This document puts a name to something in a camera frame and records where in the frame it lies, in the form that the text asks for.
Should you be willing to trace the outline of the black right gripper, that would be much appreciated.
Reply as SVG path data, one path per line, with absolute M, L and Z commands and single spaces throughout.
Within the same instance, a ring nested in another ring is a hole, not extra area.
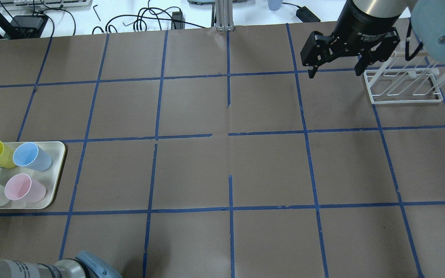
M 387 61 L 400 42 L 394 27 L 400 16 L 400 6 L 390 6 L 388 0 L 346 1 L 332 33 L 311 32 L 300 52 L 309 78 L 339 56 L 360 55 L 354 67 L 356 76 L 369 65 Z

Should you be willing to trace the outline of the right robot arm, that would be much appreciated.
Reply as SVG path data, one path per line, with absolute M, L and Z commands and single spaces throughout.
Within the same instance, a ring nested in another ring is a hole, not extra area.
M 406 9 L 410 12 L 407 37 L 414 32 L 420 44 L 410 53 L 406 41 L 405 59 L 410 61 L 425 50 L 445 63 L 445 0 L 348 0 L 332 33 L 314 31 L 304 44 L 300 57 L 309 77 L 338 58 L 359 56 L 354 67 L 357 76 L 369 65 L 387 61 L 401 42 L 394 24 Z

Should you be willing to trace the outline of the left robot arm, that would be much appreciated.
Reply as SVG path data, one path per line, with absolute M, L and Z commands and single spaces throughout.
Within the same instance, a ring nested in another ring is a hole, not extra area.
M 0 278 L 121 278 L 104 260 L 87 251 L 73 259 L 39 264 L 0 259 Z

